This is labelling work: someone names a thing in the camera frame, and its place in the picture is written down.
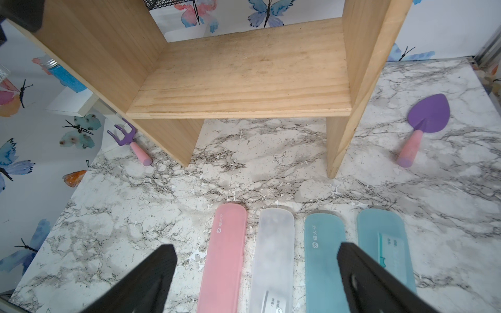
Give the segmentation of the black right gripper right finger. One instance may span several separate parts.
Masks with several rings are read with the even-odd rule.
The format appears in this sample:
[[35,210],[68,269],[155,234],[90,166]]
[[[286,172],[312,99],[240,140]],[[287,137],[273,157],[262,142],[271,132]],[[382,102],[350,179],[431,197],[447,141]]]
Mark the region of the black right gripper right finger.
[[337,261],[351,312],[438,312],[356,244],[342,243]]

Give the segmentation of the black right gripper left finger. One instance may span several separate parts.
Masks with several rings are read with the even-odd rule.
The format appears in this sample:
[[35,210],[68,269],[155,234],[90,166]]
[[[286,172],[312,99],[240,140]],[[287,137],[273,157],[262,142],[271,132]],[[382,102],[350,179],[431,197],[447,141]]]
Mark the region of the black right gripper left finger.
[[163,312],[177,265],[173,245],[161,245],[84,312]]

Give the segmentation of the teal pencil case with label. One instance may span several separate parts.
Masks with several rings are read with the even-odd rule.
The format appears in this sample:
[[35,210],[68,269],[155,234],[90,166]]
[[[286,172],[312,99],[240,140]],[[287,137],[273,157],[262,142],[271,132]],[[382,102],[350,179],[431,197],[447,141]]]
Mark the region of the teal pencil case with label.
[[400,283],[416,293],[410,249],[402,218],[382,209],[364,209],[357,216],[358,246]]

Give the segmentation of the pink pencil case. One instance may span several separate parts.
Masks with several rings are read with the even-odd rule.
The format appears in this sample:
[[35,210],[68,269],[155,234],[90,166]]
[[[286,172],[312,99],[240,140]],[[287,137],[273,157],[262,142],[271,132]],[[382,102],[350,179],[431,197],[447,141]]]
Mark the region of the pink pencil case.
[[244,206],[217,208],[207,247],[198,312],[236,312],[247,229]]

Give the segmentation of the clear frosted pencil case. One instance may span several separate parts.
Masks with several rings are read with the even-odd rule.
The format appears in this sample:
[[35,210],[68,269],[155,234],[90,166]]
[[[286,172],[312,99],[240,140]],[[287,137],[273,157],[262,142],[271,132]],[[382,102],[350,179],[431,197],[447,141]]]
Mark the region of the clear frosted pencil case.
[[249,312],[291,312],[295,225],[291,212],[262,211],[252,266]]

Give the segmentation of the wooden two-tier shelf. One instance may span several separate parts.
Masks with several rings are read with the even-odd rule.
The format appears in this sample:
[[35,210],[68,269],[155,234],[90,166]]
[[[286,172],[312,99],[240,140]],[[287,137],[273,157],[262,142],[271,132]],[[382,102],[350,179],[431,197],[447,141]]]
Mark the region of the wooden two-tier shelf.
[[411,6],[176,43],[142,1],[2,1],[1,19],[184,166],[206,119],[325,117],[334,178]]

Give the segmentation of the purple pink toy rake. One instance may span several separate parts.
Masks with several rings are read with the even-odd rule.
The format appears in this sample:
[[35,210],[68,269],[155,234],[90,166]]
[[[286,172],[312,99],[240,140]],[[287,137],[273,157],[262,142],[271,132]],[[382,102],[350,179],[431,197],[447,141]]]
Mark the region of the purple pink toy rake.
[[125,118],[123,118],[122,120],[130,126],[130,132],[127,132],[123,127],[114,125],[114,127],[123,134],[122,139],[119,139],[119,137],[116,136],[111,130],[108,130],[107,133],[116,141],[119,146],[130,146],[143,166],[151,166],[153,159],[134,141],[134,137],[137,133],[136,127]]

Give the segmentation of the purple pink toy trowel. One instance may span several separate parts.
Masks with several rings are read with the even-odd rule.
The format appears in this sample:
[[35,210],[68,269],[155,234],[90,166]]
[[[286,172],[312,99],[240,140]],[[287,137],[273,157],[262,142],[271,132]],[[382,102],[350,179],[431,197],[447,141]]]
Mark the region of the purple pink toy trowel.
[[415,104],[408,113],[414,131],[397,158],[402,168],[413,165],[425,133],[438,133],[450,120],[450,105],[444,94],[431,95]]

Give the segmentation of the white step block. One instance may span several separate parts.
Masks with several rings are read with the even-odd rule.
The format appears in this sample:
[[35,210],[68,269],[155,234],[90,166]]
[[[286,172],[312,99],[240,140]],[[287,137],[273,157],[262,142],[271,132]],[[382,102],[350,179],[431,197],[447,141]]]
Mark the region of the white step block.
[[66,87],[45,110],[62,116],[83,117],[98,100],[99,97],[89,89],[76,93]]

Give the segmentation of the blue glitter jar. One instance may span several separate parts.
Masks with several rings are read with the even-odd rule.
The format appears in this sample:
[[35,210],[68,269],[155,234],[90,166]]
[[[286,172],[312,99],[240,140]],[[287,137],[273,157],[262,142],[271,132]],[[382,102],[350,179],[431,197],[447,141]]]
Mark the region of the blue glitter jar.
[[69,71],[67,71],[61,64],[50,56],[43,56],[40,59],[40,66],[49,74],[57,78],[60,83],[70,88],[76,93],[85,91],[87,87],[76,79]]

